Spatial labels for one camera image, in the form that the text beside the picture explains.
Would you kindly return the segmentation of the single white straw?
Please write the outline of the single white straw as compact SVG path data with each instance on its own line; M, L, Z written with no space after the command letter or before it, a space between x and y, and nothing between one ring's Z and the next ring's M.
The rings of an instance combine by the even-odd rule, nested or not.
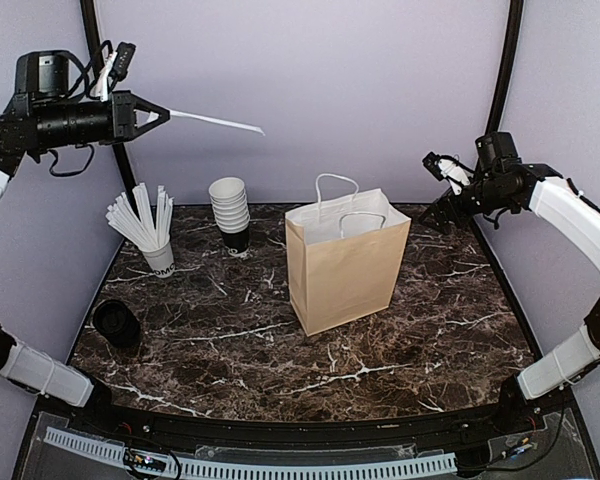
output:
M261 127L255 126L255 125L250 125L250 124L246 124L246 123L225 120L225 119L220 119L220 118L215 118L215 117L209 117L209 116L204 116L204 115L194 114L194 113L189 113L189 112L183 112L183 111L178 111L178 110L173 110L173 109L169 109L169 113L172 117L176 117L176 118L186 118L186 119L201 121L201 122L218 125L218 126L222 126L222 127L228 127L228 128L234 128L234 129L238 129L238 130L248 131L248 132L259 134L261 136L266 135L264 130Z

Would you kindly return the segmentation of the brown paper bag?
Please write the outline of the brown paper bag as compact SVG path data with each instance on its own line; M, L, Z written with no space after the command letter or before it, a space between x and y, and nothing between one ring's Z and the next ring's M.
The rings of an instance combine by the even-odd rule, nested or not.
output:
M379 188L321 173L315 189L285 213L290 302L308 336L389 307L411 227Z

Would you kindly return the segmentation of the stack of paper cups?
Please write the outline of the stack of paper cups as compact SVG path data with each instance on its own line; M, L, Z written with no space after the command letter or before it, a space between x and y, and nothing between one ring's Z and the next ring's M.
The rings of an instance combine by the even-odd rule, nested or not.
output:
M224 177L208 189L216 225L228 253L244 257L250 243L250 212L246 186L242 179Z

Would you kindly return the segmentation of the stack of black lids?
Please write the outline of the stack of black lids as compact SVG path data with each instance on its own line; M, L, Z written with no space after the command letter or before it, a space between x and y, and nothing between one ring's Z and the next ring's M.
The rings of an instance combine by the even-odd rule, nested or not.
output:
M100 303L92 318L96 331L115 348L131 348L139 344L140 323L119 300L106 300Z

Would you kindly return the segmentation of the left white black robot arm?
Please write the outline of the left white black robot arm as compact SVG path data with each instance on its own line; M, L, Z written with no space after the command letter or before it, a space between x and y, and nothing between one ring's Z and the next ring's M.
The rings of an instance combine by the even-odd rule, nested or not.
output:
M39 159L67 146L82 148L94 143L117 145L132 141L166 123L168 109L129 91L115 92L106 101L34 102L15 95L0 114L0 203L9 182L25 157ZM0 220L20 220L0 204ZM23 237L19 228L0 227ZM82 408L81 417L100 436L111 436L121 427L120 412L104 399L93 397L96 382L90 376L36 350L4 330L0 324L0 377L42 396L54 397Z

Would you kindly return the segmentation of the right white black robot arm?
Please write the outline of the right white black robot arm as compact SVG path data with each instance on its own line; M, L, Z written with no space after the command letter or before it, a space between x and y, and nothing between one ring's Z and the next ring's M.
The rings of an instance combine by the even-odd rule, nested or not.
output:
M600 212L557 171L544 164L517 159L502 162L490 172L470 170L447 155L429 155L424 167L449 189L435 200L421 220L441 231L460 226L474 216L497 216L502 212L531 212L555 229L557 246L547 248L549 259L541 261L545 273L535 286L555 292L576 279L573 255L585 268L581 279L593 281L600 294ZM508 396L490 413L490 424L501 434L514 432L529 416L526 400L538 399L557 387L574 383L578 376L600 364L600 295L575 331L544 356L516 375L514 385L522 396Z

